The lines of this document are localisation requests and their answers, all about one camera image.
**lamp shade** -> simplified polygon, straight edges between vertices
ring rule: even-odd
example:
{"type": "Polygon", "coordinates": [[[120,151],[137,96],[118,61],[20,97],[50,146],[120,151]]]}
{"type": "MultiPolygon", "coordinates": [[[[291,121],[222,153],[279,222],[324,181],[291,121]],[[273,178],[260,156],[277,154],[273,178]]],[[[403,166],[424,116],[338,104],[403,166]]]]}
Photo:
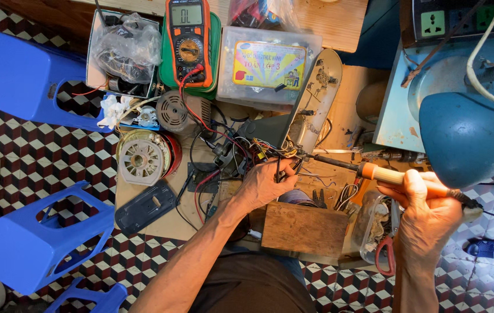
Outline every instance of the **lamp shade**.
{"type": "Polygon", "coordinates": [[[450,188],[494,176],[494,103],[478,94],[445,92],[423,99],[419,125],[438,179],[450,188]]]}

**brown shirt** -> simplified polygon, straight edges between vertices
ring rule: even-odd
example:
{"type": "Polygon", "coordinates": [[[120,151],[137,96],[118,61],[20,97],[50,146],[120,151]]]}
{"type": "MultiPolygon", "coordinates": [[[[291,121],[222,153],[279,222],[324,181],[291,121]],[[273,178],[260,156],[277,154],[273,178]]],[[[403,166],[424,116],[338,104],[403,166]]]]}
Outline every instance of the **brown shirt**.
{"type": "Polygon", "coordinates": [[[314,313],[315,306],[280,262],[256,252],[222,252],[189,312],[314,313]]]}

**green outlet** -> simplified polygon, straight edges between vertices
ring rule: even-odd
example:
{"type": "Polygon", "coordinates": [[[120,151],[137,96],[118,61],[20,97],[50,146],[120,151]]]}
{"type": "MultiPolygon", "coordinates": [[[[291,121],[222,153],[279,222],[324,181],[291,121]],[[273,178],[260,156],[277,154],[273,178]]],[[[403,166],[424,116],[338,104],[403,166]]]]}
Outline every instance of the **green outlet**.
{"type": "Polygon", "coordinates": [[[445,32],[444,11],[421,13],[421,36],[438,36],[445,32]]]}
{"type": "Polygon", "coordinates": [[[494,17],[494,6],[483,6],[477,9],[477,30],[486,31],[494,17]]]}

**multimeter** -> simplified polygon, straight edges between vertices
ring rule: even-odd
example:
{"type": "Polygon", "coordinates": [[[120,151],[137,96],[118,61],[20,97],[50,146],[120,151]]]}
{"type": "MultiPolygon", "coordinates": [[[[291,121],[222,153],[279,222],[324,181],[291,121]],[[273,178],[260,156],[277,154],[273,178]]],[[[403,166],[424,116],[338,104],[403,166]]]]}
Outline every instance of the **multimeter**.
{"type": "Polygon", "coordinates": [[[200,64],[204,70],[193,75],[187,87],[210,87],[209,3],[206,0],[168,0],[166,25],[173,51],[173,79],[177,85],[200,64]]]}

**blue sandal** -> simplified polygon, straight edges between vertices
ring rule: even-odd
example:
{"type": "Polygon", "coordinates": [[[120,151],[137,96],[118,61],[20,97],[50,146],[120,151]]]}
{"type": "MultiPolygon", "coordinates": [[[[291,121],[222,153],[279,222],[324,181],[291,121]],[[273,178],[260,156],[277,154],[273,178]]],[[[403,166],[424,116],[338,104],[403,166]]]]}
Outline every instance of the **blue sandal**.
{"type": "Polygon", "coordinates": [[[465,252],[476,257],[494,258],[494,240],[482,239],[470,242],[465,252]]]}

